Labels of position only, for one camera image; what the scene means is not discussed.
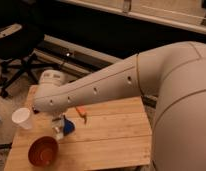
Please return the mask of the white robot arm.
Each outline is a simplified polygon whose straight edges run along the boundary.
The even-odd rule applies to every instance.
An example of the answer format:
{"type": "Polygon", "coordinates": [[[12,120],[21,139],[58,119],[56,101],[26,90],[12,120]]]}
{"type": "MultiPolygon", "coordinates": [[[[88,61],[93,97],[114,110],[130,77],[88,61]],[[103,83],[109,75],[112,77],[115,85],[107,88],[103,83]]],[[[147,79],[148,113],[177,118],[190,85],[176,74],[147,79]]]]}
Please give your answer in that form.
{"type": "Polygon", "coordinates": [[[34,108],[70,107],[155,96],[150,171],[206,171],[206,43],[183,41],[120,60],[72,83],[42,73],[34,108]]]}

